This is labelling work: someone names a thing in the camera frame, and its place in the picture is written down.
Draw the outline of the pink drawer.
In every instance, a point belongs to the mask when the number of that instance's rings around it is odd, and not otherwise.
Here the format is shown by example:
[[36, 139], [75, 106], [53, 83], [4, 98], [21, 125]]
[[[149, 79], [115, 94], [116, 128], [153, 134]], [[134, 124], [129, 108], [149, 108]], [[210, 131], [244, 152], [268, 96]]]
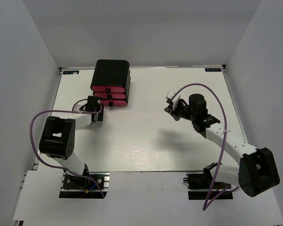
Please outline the pink drawer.
[[106, 92], [107, 89], [109, 89], [112, 93], [124, 93], [126, 91], [126, 89], [121, 86], [91, 86], [91, 90], [94, 92]]
[[93, 92], [93, 95], [96, 97], [104, 99], [126, 99], [127, 95], [124, 93], [105, 93], [105, 92]]
[[114, 107], [114, 106], [123, 106], [123, 105], [127, 105], [127, 101], [124, 99], [101, 99], [100, 103], [102, 105], [106, 105], [109, 107]]

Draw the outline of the pink bottom drawer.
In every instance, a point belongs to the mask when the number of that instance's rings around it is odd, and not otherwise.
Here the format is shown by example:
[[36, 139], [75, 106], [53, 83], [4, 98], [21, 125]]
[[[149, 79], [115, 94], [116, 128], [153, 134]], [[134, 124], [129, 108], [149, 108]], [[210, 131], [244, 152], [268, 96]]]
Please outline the pink bottom drawer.
[[114, 107], [114, 106], [123, 106], [123, 105], [127, 105], [127, 101], [124, 99], [101, 99], [100, 103], [102, 105], [106, 105], [109, 107]]

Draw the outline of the pink top drawer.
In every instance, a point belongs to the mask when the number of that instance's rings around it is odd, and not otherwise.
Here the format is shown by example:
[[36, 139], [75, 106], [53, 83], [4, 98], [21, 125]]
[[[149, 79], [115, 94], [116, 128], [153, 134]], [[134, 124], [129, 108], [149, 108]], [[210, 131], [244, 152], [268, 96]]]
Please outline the pink top drawer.
[[91, 90], [94, 92], [106, 92], [107, 89], [109, 89], [112, 93], [124, 93], [126, 91], [126, 89], [121, 86], [91, 86]]

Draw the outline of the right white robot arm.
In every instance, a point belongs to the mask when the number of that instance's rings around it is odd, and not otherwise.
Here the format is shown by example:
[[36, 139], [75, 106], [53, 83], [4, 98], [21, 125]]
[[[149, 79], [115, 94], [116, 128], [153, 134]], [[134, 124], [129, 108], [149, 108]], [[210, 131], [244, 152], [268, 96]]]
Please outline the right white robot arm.
[[219, 119], [208, 113], [203, 95], [192, 94], [189, 102], [176, 97], [170, 91], [166, 97], [168, 107], [164, 110], [176, 121], [181, 118], [191, 121], [194, 130], [219, 147], [224, 147], [236, 162], [236, 167], [212, 163], [203, 169], [201, 174], [189, 174], [184, 181], [189, 189], [207, 189], [221, 185], [240, 187], [243, 192], [255, 197], [258, 194], [280, 184], [280, 177], [273, 153], [268, 148], [257, 148], [250, 145], [232, 132], [225, 130]]

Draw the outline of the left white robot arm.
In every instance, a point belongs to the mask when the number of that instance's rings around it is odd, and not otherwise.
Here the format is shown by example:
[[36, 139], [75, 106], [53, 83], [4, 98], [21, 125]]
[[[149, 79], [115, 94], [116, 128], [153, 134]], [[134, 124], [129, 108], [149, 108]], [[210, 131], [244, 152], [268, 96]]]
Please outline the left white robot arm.
[[55, 110], [67, 113], [66, 118], [49, 116], [39, 142], [39, 151], [54, 159], [60, 168], [72, 176], [80, 188], [90, 183], [88, 167], [74, 153], [75, 132], [103, 120], [104, 105], [99, 97], [89, 96], [87, 103], [76, 111]]

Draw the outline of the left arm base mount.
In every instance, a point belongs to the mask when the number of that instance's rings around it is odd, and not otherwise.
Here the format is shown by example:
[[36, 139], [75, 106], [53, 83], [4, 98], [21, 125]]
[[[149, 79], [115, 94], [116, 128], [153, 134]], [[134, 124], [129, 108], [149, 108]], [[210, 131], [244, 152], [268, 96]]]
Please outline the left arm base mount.
[[[109, 187], [110, 173], [90, 172], [90, 177], [98, 183], [104, 196], [106, 196]], [[103, 199], [104, 197], [93, 181], [64, 173], [61, 182], [59, 198]]]

